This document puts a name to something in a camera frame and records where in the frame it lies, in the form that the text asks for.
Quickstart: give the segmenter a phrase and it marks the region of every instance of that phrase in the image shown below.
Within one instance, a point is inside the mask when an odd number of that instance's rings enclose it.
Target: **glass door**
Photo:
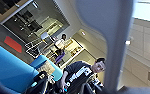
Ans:
[[[33,0],[0,0],[0,22],[31,1]]]

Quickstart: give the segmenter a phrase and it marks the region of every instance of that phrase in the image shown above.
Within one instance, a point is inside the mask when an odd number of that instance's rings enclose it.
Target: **glass wall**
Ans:
[[[53,0],[34,0],[3,25],[28,43],[40,38],[44,32],[57,36],[69,23]]]

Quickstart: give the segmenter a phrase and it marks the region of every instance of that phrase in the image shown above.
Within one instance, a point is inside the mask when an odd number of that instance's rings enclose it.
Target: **white wall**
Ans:
[[[55,0],[55,2],[57,3],[63,15],[66,17],[70,24],[70,26],[62,32],[67,35],[67,38],[69,38],[80,30],[81,23],[69,0]]]
[[[105,53],[99,50],[96,45],[91,44],[88,40],[81,37],[79,34],[74,34],[73,37],[77,40],[89,53],[91,53],[95,58],[106,57]]]

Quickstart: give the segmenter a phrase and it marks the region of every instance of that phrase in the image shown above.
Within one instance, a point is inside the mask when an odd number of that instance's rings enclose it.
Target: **ceiling light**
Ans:
[[[126,45],[130,45],[130,41],[126,41],[125,43],[126,43]]]
[[[84,36],[85,36],[85,33],[84,32],[81,32]]]

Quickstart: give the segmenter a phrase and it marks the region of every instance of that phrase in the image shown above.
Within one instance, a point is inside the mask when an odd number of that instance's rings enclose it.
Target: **blue object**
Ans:
[[[41,65],[43,59],[34,61],[34,65]],[[0,83],[6,88],[23,93],[33,83],[37,74],[36,69],[0,46]]]
[[[65,55],[65,52],[62,52],[62,54],[61,55],[59,55],[56,59],[55,59],[55,64],[57,64],[58,62],[60,62],[61,60],[62,60],[62,58],[64,57],[64,55]]]
[[[35,69],[39,68],[40,66],[42,66],[46,60],[54,67],[55,71],[52,73],[52,75],[54,76],[53,80],[54,81],[58,81],[62,75],[63,72],[62,70],[56,66],[51,60],[49,60],[47,57],[45,57],[44,55],[40,55],[37,59],[35,59],[30,66],[34,67]]]

